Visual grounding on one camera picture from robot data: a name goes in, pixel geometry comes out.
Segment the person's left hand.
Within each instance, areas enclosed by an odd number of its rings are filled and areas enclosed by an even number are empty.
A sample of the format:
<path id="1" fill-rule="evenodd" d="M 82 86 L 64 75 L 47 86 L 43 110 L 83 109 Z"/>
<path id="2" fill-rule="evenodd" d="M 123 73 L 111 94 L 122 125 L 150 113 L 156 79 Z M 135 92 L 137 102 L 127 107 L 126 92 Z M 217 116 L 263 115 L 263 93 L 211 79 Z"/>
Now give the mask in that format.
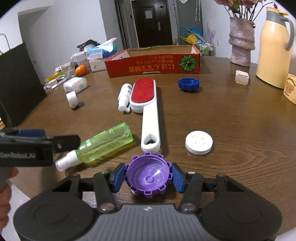
<path id="1" fill-rule="evenodd" d="M 6 227 L 9 221 L 8 214 L 11 210 L 11 187 L 5 182 L 4 190 L 1 192 L 1 230 Z"/>

